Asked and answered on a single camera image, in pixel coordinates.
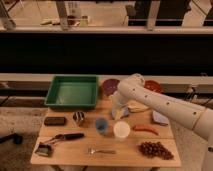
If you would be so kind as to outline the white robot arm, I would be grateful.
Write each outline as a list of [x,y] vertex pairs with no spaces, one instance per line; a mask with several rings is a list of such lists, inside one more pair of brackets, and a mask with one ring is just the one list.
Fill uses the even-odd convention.
[[201,171],[213,171],[213,109],[148,90],[144,85],[145,79],[138,73],[121,80],[112,95],[113,107],[119,109],[134,100],[192,130],[208,141]]

